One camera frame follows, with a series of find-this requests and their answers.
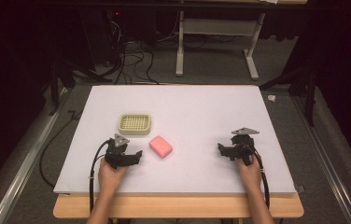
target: pink soap bar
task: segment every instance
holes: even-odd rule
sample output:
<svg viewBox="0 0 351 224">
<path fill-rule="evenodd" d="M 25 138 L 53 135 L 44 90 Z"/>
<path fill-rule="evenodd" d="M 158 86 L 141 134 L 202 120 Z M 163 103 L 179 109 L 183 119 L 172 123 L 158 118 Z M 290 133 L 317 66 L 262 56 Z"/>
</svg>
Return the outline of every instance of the pink soap bar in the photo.
<svg viewBox="0 0 351 224">
<path fill-rule="evenodd" d="M 149 142 L 149 146 L 161 157 L 164 158 L 173 150 L 164 139 L 160 136 L 155 137 Z"/>
</svg>

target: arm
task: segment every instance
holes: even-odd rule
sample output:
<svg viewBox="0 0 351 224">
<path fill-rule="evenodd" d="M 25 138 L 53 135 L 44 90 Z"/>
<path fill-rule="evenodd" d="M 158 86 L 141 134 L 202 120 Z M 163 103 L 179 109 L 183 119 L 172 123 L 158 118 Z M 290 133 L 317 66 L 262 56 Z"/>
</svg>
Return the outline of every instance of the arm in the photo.
<svg viewBox="0 0 351 224">
<path fill-rule="evenodd" d="M 120 167 L 118 170 L 114 170 L 106 163 L 104 158 L 101 159 L 99 171 L 100 193 L 89 216 L 88 224 L 107 223 L 109 206 L 127 169 L 128 167 Z"/>
<path fill-rule="evenodd" d="M 242 159 L 237 159 L 237 164 L 239 165 L 240 175 L 247 191 L 248 204 L 253 222 L 274 224 L 272 215 L 266 206 L 260 190 L 260 165 L 257 158 L 253 156 L 253 163 L 249 166 L 246 166 Z"/>
</svg>

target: soap dish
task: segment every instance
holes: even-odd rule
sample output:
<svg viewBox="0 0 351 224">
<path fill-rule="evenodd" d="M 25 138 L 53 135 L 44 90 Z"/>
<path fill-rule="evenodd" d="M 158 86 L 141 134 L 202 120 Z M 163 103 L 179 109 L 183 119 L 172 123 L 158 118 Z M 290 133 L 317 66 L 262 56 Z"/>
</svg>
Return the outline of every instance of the soap dish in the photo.
<svg viewBox="0 0 351 224">
<path fill-rule="evenodd" d="M 119 120 L 119 133 L 125 135 L 147 135 L 150 132 L 148 114 L 123 114 Z"/>
</svg>

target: white tabletop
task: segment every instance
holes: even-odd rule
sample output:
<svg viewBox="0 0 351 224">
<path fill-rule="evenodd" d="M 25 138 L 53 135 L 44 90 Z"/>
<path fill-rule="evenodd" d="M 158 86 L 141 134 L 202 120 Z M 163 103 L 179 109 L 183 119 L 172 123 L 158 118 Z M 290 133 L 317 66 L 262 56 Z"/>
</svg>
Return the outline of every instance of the white tabletop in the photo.
<svg viewBox="0 0 351 224">
<path fill-rule="evenodd" d="M 119 132 L 124 113 L 148 113 L 151 131 L 145 136 L 125 136 L 131 141 L 126 154 L 143 150 L 143 157 L 129 169 L 119 193 L 245 193 L 235 162 L 218 151 L 218 143 L 231 146 L 231 132 L 243 127 L 260 132 L 250 136 L 263 158 L 270 192 L 295 192 L 256 86 L 93 87 L 55 192 L 89 192 L 88 176 L 97 148 Z M 157 135 L 173 147 L 164 159 L 148 145 Z M 98 164 L 95 192 L 99 191 Z"/>
</svg>

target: gray carpet floor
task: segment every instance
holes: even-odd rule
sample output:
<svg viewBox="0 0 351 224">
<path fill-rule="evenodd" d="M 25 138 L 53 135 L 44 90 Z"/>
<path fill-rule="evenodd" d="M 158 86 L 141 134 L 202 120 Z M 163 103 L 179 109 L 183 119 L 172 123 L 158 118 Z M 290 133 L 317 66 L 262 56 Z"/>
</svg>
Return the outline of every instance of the gray carpet floor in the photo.
<svg viewBox="0 0 351 224">
<path fill-rule="evenodd" d="M 137 64 L 143 54 L 135 51 L 150 50 L 154 53 L 153 65 L 149 70 L 151 78 L 160 83 L 178 84 L 249 84 L 260 85 L 281 74 L 288 59 L 295 40 L 277 42 L 273 39 L 260 40 L 254 60 L 260 75 L 259 81 L 252 81 L 248 77 L 246 62 L 241 49 L 248 47 L 248 39 L 238 38 L 227 42 L 226 38 L 215 38 L 208 41 L 201 48 L 196 41 L 186 45 L 191 48 L 185 51 L 184 76 L 176 77 L 176 47 L 156 47 L 131 44 L 128 47 L 130 54 L 126 57 L 124 75 L 119 79 L 119 84 L 132 82 L 147 82 L 142 78 L 147 77 L 147 68 L 150 65 L 150 54 L 144 54 L 144 59 Z M 98 70 L 104 70 L 98 64 Z M 78 79 L 77 85 L 68 90 L 68 97 L 59 112 L 59 117 L 52 128 L 49 138 L 53 137 L 71 118 L 69 110 L 82 111 L 88 99 L 91 85 L 95 81 Z M 288 167 L 295 184 L 303 187 L 300 193 L 304 215 L 300 218 L 285 219 L 283 223 L 348 223 L 344 212 L 333 193 L 332 186 L 326 177 L 323 167 L 316 154 L 316 147 L 310 134 L 303 123 L 303 118 L 296 109 L 292 98 L 285 91 L 287 86 L 278 86 L 276 89 L 263 91 L 262 97 L 267 106 L 277 137 L 288 162 Z M 276 101 L 267 100 L 267 95 L 275 94 Z M 17 173 L 23 158 L 28 153 L 32 141 L 39 134 L 48 115 L 48 107 L 37 118 L 29 132 L 15 148 L 7 164 L 0 173 L 0 201 L 7 188 Z M 325 100 L 319 90 L 316 93 L 314 111 L 315 130 L 329 156 L 333 159 L 333 166 L 342 179 L 351 198 L 351 149 L 344 140 L 336 121 L 330 114 Z M 43 159 L 45 176 L 53 183 L 63 167 L 63 162 L 71 144 L 73 134 L 77 128 L 77 120 L 69 125 L 54 139 L 48 147 Z M 40 176 L 37 164 L 25 187 L 16 201 L 13 210 L 8 214 L 7 223 L 85 223 L 86 219 L 58 219 L 52 211 L 57 195 L 51 187 L 46 185 Z"/>
</svg>

